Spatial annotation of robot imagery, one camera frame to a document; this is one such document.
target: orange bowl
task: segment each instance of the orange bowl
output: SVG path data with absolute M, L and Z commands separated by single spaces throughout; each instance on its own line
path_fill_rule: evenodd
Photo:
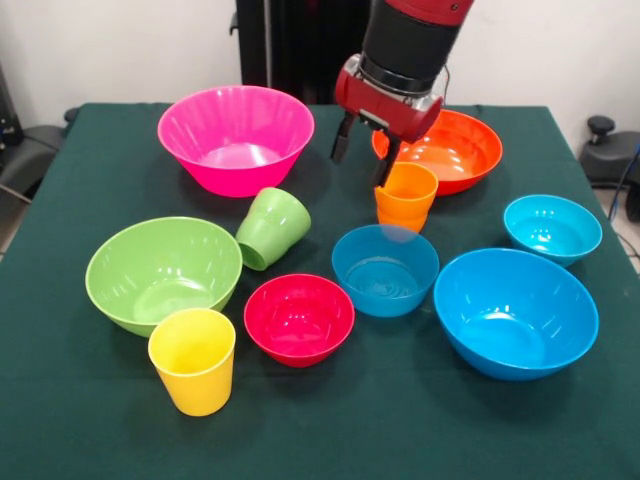
M 378 158 L 389 148 L 383 132 L 371 139 Z M 442 110 L 427 134 L 415 143 L 403 142 L 396 161 L 415 162 L 436 174 L 437 196 L 451 195 L 471 188 L 502 158 L 502 142 L 488 125 L 469 115 Z

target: table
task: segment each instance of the table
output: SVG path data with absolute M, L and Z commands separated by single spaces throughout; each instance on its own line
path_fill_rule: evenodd
M 358 315 L 353 334 L 308 370 L 275 363 L 242 324 L 269 278 L 333 278 L 335 241 L 375 222 L 370 132 L 328 160 L 337 107 L 313 107 L 311 145 L 283 183 L 310 209 L 307 237 L 264 273 L 246 270 L 225 309 L 238 340 L 230 402 L 207 418 L 171 404 L 146 340 L 90 303 L 84 273 L 110 235 L 165 215 L 231 232 L 251 199 L 203 191 L 159 145 L 162 104 L 84 106 L 0 264 L 0 478 L 624 479 L 640 478 L 640 283 L 546 108 L 459 108 L 504 142 L 472 190 L 438 198 L 424 235 L 444 265 L 509 245 L 502 211 L 529 193 L 585 205 L 600 248 L 571 267 L 601 316 L 594 348 L 532 383 L 490 380 L 451 349 L 431 295 L 403 318 Z

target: blue bowl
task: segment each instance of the blue bowl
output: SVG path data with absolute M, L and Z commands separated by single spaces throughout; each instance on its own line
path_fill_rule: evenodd
M 417 308 L 438 276 L 433 246 L 392 225 L 370 225 L 336 243 L 331 264 L 355 308 L 374 317 L 397 317 Z
M 518 247 L 563 267 L 593 252 L 602 228 L 593 214 L 571 200 L 553 195 L 529 195 L 504 211 L 504 225 Z
M 453 348 L 499 380 L 533 380 L 582 357 L 598 335 L 587 289 L 549 260 L 519 250 L 466 253 L 442 269 L 436 311 Z

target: white wall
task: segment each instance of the white wall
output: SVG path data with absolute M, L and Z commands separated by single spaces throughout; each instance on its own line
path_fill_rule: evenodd
M 0 0 L 0 62 L 22 123 L 239 83 L 234 11 L 233 0 Z
M 640 130 L 638 19 L 639 0 L 476 0 L 449 102 L 547 105 L 574 152 L 590 115 Z
M 86 101 L 172 101 L 240 81 L 234 0 L 0 0 L 0 61 L 23 123 Z M 476 0 L 450 103 L 548 105 L 577 150 L 608 114 L 640 129 L 639 0 Z

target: bowl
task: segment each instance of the bowl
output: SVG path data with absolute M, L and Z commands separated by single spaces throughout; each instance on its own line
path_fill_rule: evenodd
M 310 110 L 291 95 L 240 85 L 175 103 L 160 118 L 158 137 L 206 190 L 251 197 L 284 180 L 314 128 Z
M 589 210 L 553 195 L 514 200 L 503 221 L 516 246 L 564 267 L 593 252 L 602 240 L 602 227 Z
M 373 149 L 383 158 L 389 139 L 377 131 Z M 471 188 L 502 158 L 502 142 L 486 124 L 469 115 L 442 110 L 427 134 L 413 144 L 403 142 L 396 161 L 424 165 L 438 177 L 437 196 L 451 195 Z
M 582 357 L 598 334 L 587 289 L 559 265 L 520 250 L 456 258 L 442 269 L 434 298 L 453 348 L 498 380 L 551 375 Z
M 336 243 L 331 263 L 355 308 L 374 317 L 398 317 L 416 309 L 440 268 L 426 238 L 393 225 L 350 231 Z
M 165 217 L 107 240 L 89 262 L 85 285 L 102 313 L 148 337 L 178 310 L 221 310 L 241 270 L 240 247 L 225 229 L 197 218 Z
M 276 361 L 296 368 L 335 352 L 354 321 L 349 296 L 332 281 L 307 274 L 268 281 L 253 292 L 244 310 L 251 339 Z

